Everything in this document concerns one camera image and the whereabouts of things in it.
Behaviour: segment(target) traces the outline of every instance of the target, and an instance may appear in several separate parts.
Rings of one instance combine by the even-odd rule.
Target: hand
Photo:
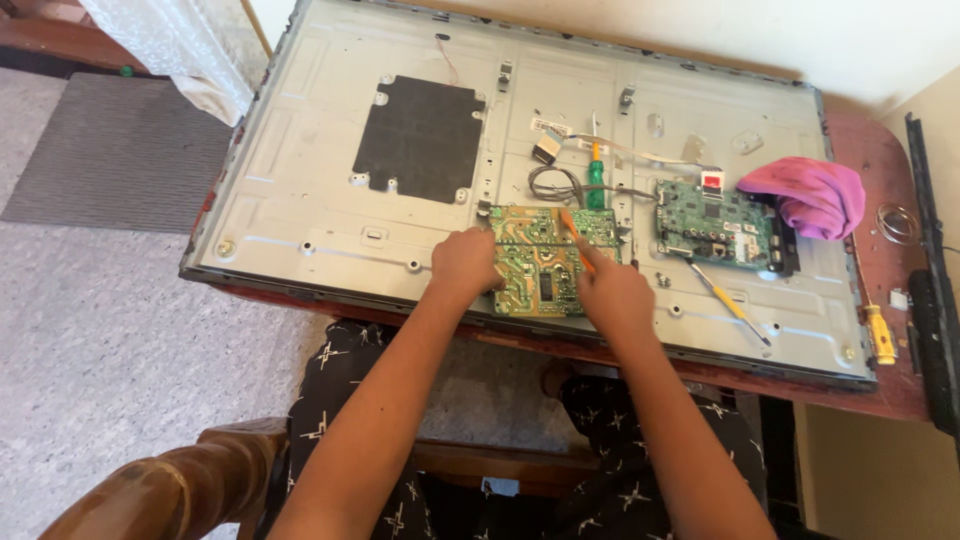
[[[433,248],[432,286],[462,300],[469,306],[476,297],[503,285],[493,268],[496,257],[493,231],[478,227],[454,231]]]
[[[593,326],[613,347],[657,339],[654,333],[654,291],[647,279],[627,264],[617,264],[582,237],[577,247],[596,272],[577,277],[580,304]]]

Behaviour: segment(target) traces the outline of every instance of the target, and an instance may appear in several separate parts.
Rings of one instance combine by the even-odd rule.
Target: floor
[[[65,85],[0,68],[0,208]],[[0,222],[0,537],[37,537],[117,467],[204,428],[285,414],[329,319],[180,280],[185,244]],[[420,435],[585,447],[539,391],[547,359],[455,341]]]

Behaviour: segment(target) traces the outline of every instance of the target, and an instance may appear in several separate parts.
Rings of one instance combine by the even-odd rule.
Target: wooden chair
[[[251,539],[270,475],[286,449],[286,419],[262,418],[204,430],[197,444],[117,469],[70,506],[40,540],[193,540],[224,523]],[[560,497],[599,467],[592,454],[556,454],[422,439],[417,468],[480,488],[515,479],[520,493]]]

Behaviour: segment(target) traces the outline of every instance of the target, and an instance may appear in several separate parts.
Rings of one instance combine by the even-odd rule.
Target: power supply board
[[[741,268],[781,272],[777,210],[760,195],[657,180],[657,251]]]
[[[612,209],[569,210],[580,236],[620,262]],[[584,314],[577,275],[584,271],[559,208],[492,207],[496,269],[506,286],[495,292],[494,312],[510,317],[575,317]]]

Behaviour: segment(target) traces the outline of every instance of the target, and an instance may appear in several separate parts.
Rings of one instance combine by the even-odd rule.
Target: wooden table
[[[900,246],[890,242],[879,232],[872,232],[876,230],[876,208],[881,203],[896,203],[919,216],[909,160],[893,134],[878,122],[864,116],[829,114],[827,125],[836,161],[858,171],[867,190],[865,217],[856,230],[866,286],[871,287],[873,301],[882,306],[883,316],[890,325],[895,340],[905,339],[908,313],[889,307],[888,295],[894,288],[907,290],[910,272],[925,267],[925,255],[919,246]],[[406,315],[369,307],[326,301],[305,302],[285,294],[235,285],[220,288],[251,300],[311,309],[334,317],[349,317],[394,326],[399,326],[406,320]],[[539,338],[531,334],[492,331],[473,325],[460,325],[457,334],[466,339],[537,353],[616,365],[609,349],[595,345],[587,346],[557,338]],[[753,375],[738,369],[690,361],[684,359],[682,353],[671,354],[671,360],[684,380],[889,418],[927,420],[923,381],[913,373],[909,349],[900,347],[899,353],[900,358],[896,365],[877,366],[878,390],[875,393]]]

